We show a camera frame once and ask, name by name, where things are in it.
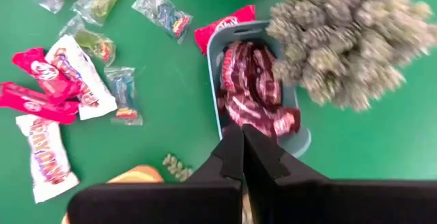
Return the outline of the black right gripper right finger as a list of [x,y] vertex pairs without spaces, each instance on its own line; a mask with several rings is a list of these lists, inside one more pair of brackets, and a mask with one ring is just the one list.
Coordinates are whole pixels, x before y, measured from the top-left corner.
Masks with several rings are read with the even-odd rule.
[[335,180],[251,125],[244,176],[255,223],[436,224],[436,181]]

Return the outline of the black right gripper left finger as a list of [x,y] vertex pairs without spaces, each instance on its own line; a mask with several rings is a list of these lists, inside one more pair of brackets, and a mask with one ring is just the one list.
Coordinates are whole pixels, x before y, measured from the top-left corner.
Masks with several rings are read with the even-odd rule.
[[230,126],[207,161],[178,183],[108,183],[70,200],[71,223],[241,224],[244,134]]

